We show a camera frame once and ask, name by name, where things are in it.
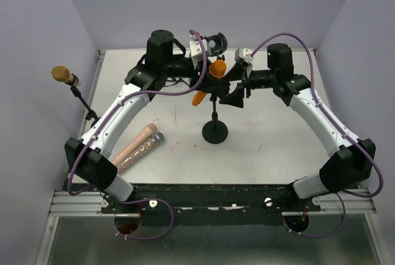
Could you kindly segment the orange microphone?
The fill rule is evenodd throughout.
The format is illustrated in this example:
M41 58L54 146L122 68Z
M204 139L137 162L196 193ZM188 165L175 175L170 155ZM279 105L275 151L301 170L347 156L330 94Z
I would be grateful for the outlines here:
M227 65L224 60L217 59L211 65L209 66L209 75L213 76L214 78L222 78L226 72ZM206 97L205 92L203 91L197 91L196 94L194 95L192 99L192 105L193 106L198 106L203 99Z

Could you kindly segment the pink microphone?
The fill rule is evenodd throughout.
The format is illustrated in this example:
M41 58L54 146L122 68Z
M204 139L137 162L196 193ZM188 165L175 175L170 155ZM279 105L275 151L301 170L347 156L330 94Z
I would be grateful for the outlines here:
M148 138L157 132L154 123L147 124L143 130L112 160L113 165L122 162L130 153L141 146Z

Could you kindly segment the silver glitter microphone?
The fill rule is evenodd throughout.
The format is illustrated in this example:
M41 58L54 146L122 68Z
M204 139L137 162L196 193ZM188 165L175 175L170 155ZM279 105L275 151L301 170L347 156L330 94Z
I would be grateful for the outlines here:
M157 146L164 142L164 134L161 132L154 133L143 144L139 145L133 151L129 151L123 158L116 164L118 173L122 174L132 166L134 166L141 158L147 155Z

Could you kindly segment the black round base shock stand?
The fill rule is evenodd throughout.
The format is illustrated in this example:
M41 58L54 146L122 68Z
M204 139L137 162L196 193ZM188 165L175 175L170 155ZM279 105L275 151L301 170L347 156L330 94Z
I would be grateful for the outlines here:
M205 40L209 46L210 57L221 57L228 48L227 38L221 32L218 32L216 35L206 36Z

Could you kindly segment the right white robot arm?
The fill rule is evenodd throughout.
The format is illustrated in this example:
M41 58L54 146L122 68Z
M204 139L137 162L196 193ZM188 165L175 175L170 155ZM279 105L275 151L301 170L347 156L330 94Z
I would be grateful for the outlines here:
M314 175L289 185L284 195L285 206L293 211L306 204L307 198L337 193L368 179L376 146L371 139L360 139L329 110L312 89L310 80L294 73L293 52L287 44L275 43L267 48L267 69L253 70L254 56L250 49L238 48L235 64L225 75L236 81L232 93L220 103L244 106L251 90L271 88L287 106L296 112L315 133L328 154L328 161Z

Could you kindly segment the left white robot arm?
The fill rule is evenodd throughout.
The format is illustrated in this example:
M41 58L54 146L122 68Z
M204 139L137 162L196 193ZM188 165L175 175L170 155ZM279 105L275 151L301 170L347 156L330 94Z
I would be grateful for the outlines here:
M72 190L73 176L85 180L92 187L113 196L123 212L136 208L133 185L118 174L109 161L112 150L122 133L137 114L162 90L168 78L189 78L191 88L197 90L211 76L209 58L223 54L228 47L222 33L201 36L190 30L190 45L186 49L168 30L155 30L146 45L146 52L125 78L116 99L98 121L80 138L69 138L65 153L69 165L67 191Z

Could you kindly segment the gold microphone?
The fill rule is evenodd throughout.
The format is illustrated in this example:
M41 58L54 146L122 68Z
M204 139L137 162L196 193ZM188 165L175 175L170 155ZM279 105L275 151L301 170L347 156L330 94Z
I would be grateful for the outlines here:
M57 82L64 83L70 86L80 86L81 80L63 65L57 65L52 68L51 75Z

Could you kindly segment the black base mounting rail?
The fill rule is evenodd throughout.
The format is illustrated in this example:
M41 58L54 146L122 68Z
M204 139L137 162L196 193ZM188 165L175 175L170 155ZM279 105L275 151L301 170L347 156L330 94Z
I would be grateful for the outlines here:
M312 199L300 200L286 185L137 183L131 204L113 199L99 213L129 217L144 226L281 225L285 214L317 212Z

